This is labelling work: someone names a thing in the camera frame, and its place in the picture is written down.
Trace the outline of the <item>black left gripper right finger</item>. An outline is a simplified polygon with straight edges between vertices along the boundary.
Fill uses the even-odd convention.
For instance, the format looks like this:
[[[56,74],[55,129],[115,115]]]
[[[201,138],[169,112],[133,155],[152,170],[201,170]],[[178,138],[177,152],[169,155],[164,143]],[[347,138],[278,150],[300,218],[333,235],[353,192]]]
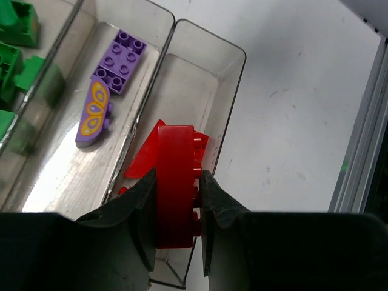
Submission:
[[[387,289],[387,229],[377,217],[253,212],[207,170],[199,192],[210,290]]]

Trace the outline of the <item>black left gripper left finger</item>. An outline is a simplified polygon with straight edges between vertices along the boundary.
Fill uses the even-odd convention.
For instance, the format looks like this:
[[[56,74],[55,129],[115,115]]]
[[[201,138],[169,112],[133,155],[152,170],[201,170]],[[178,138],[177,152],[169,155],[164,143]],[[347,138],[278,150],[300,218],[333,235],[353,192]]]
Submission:
[[[2,290],[147,290],[155,260],[156,172],[101,207],[1,214]]]

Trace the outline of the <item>red lego brick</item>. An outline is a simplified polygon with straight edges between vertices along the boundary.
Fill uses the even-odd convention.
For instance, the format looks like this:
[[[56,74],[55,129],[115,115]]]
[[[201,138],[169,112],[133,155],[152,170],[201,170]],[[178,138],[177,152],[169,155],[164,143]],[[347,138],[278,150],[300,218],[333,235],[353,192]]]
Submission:
[[[156,148],[156,202],[159,249],[193,246],[201,235],[195,209],[200,204],[196,182],[202,175],[202,159],[209,137],[192,125],[162,125]]]
[[[162,125],[165,125],[165,122],[159,119],[125,171],[125,179],[141,179],[155,166],[158,144],[158,128]]]

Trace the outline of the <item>purple lego piece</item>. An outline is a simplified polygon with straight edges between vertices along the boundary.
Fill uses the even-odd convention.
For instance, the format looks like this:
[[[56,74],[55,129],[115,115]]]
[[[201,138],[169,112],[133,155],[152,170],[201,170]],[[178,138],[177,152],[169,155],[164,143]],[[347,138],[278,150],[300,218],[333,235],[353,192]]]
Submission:
[[[92,75],[75,138],[78,148],[88,147],[98,140],[109,128],[112,111],[107,84],[99,76]]]

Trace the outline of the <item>purple eight-stud lego brick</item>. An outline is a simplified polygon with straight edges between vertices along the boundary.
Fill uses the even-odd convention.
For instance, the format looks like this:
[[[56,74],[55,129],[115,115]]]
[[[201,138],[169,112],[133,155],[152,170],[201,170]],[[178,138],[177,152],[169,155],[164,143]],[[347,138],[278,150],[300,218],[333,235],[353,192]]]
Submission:
[[[119,30],[93,75],[102,79],[111,92],[122,95],[146,48],[145,42]]]

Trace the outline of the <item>small green lego brick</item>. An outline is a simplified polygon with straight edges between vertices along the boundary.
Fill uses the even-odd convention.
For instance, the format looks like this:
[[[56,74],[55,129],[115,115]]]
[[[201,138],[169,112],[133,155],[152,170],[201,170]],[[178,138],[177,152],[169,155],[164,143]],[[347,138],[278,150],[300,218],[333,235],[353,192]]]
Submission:
[[[21,72],[14,77],[15,86],[21,91],[28,91],[44,62],[44,58],[36,55],[27,58],[23,63]]]

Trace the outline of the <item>green tall lego block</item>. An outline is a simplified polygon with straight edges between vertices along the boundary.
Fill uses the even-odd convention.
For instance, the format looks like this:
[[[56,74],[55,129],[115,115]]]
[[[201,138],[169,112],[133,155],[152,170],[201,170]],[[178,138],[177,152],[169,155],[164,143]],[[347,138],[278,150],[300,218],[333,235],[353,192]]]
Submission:
[[[23,69],[22,51],[1,42],[1,109],[8,110],[15,99],[14,78]]]

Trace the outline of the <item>green curved slope lego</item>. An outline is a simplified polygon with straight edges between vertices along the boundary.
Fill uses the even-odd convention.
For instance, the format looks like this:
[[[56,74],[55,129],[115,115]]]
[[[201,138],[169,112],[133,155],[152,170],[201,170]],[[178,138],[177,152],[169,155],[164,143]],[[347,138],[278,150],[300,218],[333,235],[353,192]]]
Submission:
[[[1,0],[1,42],[37,48],[39,22],[33,4]]]

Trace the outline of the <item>red small square lego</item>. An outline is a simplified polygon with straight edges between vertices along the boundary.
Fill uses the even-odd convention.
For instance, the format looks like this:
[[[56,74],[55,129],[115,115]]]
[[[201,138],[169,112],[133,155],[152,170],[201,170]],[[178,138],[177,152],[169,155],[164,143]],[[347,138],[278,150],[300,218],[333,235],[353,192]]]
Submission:
[[[125,193],[126,191],[128,191],[128,189],[130,189],[130,187],[121,187],[119,192],[118,192],[118,195],[122,195],[123,193]]]

